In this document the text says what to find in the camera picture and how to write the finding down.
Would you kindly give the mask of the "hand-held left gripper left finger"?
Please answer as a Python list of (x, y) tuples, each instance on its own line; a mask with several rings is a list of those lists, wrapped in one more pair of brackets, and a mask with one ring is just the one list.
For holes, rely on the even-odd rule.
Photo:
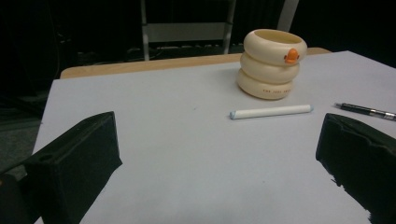
[(0, 224), (79, 224), (121, 165), (115, 113), (86, 118), (0, 170)]

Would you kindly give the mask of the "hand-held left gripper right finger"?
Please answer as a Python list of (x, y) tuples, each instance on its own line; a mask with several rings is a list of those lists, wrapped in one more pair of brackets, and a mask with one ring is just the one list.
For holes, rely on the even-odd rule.
[(396, 224), (396, 139), (356, 119), (328, 113), (316, 160), (370, 212), (372, 224)]

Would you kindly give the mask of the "black pen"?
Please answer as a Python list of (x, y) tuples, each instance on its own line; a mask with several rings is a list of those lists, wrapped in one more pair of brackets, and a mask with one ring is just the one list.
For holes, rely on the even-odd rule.
[(360, 105), (351, 105), (351, 104), (346, 104), (346, 103), (335, 103), (334, 106), (339, 109), (353, 112), (353, 113), (358, 113), (358, 114), (376, 117), (376, 118), (380, 118), (380, 119), (396, 121), (396, 113), (392, 113), (392, 112), (382, 111), (382, 110), (364, 107), (364, 106), (360, 106)]

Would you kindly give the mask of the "white pen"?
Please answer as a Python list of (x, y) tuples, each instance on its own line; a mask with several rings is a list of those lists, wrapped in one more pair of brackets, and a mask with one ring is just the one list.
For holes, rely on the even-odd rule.
[(310, 113), (314, 110), (312, 105), (291, 105), (271, 108), (235, 110), (229, 114), (230, 119), (252, 119), (272, 116)]

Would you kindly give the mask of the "cream duck pen holder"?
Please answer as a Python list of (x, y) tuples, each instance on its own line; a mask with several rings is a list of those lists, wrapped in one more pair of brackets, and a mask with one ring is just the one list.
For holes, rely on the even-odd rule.
[(306, 53), (307, 45), (297, 35), (272, 29), (251, 31), (244, 39), (236, 82), (252, 96), (282, 99), (290, 93)]

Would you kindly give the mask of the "white table sheet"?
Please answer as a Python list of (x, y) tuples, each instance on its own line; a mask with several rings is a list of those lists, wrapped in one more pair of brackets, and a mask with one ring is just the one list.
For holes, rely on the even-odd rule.
[(350, 51), (306, 57), (282, 105), (307, 114), (232, 120), (267, 102), (238, 63), (60, 79), (37, 147), (79, 121), (116, 116), (121, 167), (83, 224), (370, 224), (316, 159), (323, 118), (349, 103), (396, 112), (396, 69)]

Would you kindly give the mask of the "white pole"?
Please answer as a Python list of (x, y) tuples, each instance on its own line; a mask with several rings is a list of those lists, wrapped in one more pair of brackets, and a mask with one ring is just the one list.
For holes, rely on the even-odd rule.
[(292, 26), (293, 19), (300, 0), (285, 0), (277, 23), (277, 30), (288, 32)]

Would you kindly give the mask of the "grey metal stand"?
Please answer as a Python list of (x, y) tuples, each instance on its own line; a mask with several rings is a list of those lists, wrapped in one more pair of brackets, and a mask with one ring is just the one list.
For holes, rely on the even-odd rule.
[(187, 42), (222, 40), (223, 53), (228, 54), (233, 30), (236, 0), (220, 0), (227, 3), (224, 22), (148, 23), (146, 0), (140, 0), (142, 47), (144, 60), (149, 61), (149, 44), (160, 42)]

